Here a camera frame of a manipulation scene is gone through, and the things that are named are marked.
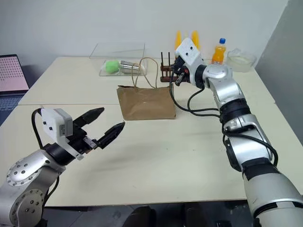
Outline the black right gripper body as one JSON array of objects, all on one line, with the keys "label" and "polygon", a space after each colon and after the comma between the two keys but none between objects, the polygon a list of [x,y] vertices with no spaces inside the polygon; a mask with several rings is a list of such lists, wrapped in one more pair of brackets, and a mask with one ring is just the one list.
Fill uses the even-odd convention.
[{"label": "black right gripper body", "polygon": [[185,72],[187,74],[187,82],[196,82],[195,75],[193,73],[194,71],[185,66],[185,61],[180,56],[176,59],[180,59],[180,68],[178,71],[172,71],[173,74],[176,74],[176,77],[178,78],[182,72]]}]

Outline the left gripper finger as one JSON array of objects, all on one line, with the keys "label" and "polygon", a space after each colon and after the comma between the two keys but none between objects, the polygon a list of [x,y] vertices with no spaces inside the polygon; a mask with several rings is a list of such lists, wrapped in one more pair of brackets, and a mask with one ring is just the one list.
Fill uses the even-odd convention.
[{"label": "left gripper finger", "polygon": [[104,112],[104,110],[105,109],[103,107],[100,107],[100,108],[91,109],[91,110],[87,111],[86,113],[84,113],[80,117],[80,119],[81,119],[80,127],[83,127],[83,126],[95,121]]},{"label": "left gripper finger", "polygon": [[104,133],[104,136],[96,142],[97,146],[101,149],[104,149],[119,136],[119,134],[124,129],[124,126],[125,122],[121,122],[111,127]]}]

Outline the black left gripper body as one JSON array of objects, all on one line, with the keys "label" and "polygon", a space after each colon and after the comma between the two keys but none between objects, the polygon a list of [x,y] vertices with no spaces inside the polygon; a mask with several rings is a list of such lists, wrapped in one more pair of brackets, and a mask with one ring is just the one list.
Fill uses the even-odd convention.
[{"label": "black left gripper body", "polygon": [[97,148],[96,140],[88,138],[87,133],[82,129],[83,126],[91,122],[87,121],[83,116],[73,121],[73,134],[68,136],[68,144],[80,154],[89,153],[91,150]]}]

